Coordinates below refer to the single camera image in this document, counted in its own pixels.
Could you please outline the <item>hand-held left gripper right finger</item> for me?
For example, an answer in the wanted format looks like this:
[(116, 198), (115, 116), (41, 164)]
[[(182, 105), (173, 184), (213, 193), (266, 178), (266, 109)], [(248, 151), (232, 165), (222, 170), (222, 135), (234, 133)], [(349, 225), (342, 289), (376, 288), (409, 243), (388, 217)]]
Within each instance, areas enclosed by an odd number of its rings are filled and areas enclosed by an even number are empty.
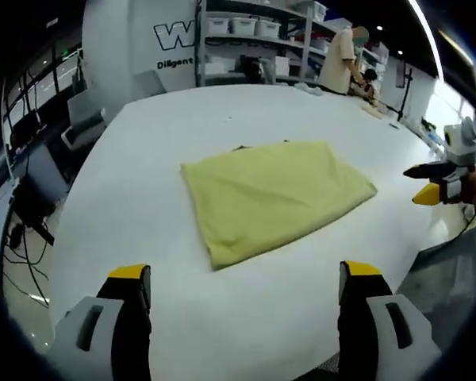
[(429, 320), (376, 267), (340, 263), (338, 380), (417, 380), (438, 360)]

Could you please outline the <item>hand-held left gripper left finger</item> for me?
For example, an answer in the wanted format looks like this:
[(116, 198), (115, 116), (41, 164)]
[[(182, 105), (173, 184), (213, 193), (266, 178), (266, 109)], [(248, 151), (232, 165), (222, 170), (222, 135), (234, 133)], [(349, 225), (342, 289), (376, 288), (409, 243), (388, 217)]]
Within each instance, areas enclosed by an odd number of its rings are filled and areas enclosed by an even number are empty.
[(150, 380), (151, 268), (119, 267), (55, 327), (47, 351), (63, 380)]

